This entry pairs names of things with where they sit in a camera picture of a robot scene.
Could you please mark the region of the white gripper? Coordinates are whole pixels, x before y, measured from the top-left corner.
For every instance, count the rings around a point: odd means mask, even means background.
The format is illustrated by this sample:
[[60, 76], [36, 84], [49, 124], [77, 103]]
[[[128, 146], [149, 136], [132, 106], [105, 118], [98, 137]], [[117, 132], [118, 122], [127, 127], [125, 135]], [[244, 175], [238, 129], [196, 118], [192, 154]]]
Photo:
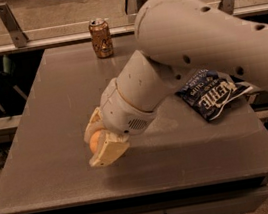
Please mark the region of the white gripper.
[[144, 132], [156, 118], [155, 111], [143, 112], [128, 104], [118, 92], [116, 78], [109, 82], [100, 100], [84, 132], [87, 144], [96, 131], [101, 132], [96, 152], [89, 161], [91, 167], [109, 166], [119, 159], [130, 146], [127, 135]]

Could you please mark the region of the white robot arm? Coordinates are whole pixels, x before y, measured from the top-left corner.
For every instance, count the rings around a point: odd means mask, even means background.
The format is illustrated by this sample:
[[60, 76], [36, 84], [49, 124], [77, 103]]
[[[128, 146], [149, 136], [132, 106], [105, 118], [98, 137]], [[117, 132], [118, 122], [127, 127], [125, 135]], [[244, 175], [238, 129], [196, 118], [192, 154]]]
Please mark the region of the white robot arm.
[[268, 91], [268, 24], [200, 0], [148, 0], [134, 24], [138, 50], [101, 96], [85, 130], [90, 165], [109, 166], [156, 117], [164, 98], [198, 68], [238, 76]]

